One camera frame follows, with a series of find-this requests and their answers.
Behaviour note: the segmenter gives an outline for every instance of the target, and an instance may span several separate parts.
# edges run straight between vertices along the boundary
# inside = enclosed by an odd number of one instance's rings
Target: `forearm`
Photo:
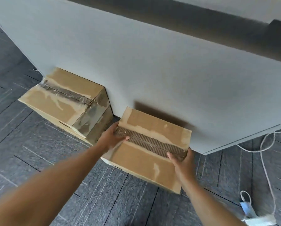
[[[0,225],[49,225],[102,155],[91,147],[19,186],[0,201]]]
[[[183,188],[204,226],[245,225],[221,203],[210,196],[196,181],[186,181]]]

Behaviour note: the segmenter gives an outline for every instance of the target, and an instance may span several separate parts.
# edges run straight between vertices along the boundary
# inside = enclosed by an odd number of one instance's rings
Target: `brown cardboard box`
[[[95,144],[113,114],[103,86],[56,68],[19,101],[71,133]]]
[[[176,178],[173,163],[166,154],[158,155],[152,151],[155,149],[154,144],[158,143],[161,148],[167,146],[169,149],[175,148],[186,153],[191,131],[129,107],[126,108],[118,127],[129,130],[124,134],[134,133],[135,141],[130,137],[129,141],[104,154],[102,160],[131,175],[179,194],[181,184]],[[149,145],[138,138],[145,138],[150,142]]]

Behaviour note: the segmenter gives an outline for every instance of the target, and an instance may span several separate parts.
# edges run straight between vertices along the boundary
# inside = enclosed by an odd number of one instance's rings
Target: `hand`
[[[104,153],[114,148],[121,141],[128,140],[129,136],[117,137],[114,135],[114,131],[118,126],[118,122],[112,124],[105,132],[102,133],[101,137],[97,141],[97,145],[100,146]]]
[[[183,186],[186,182],[196,182],[194,152],[191,148],[187,150],[187,156],[182,162],[170,152],[168,152],[168,157],[174,164],[176,176]]]

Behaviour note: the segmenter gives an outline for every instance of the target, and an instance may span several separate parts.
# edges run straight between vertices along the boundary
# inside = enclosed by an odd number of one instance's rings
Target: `person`
[[[118,122],[111,125],[96,145],[33,176],[3,196],[0,199],[0,226],[50,225],[100,157],[129,139],[114,136],[117,125]],[[170,153],[168,157],[204,226],[245,225],[198,184],[193,169],[194,154],[190,148],[182,162]]]

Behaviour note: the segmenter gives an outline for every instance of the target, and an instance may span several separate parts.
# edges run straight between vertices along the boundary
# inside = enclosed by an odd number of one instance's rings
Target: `gray carpet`
[[[42,76],[0,29],[0,197],[88,146],[17,101]],[[243,147],[258,149],[261,138]],[[276,196],[281,226],[281,134],[263,153]],[[237,146],[208,156],[196,154],[196,172],[207,192],[243,217],[240,190],[252,195],[258,214],[272,212],[273,201],[259,154]],[[171,194],[99,160],[52,225],[201,225],[186,197]]]

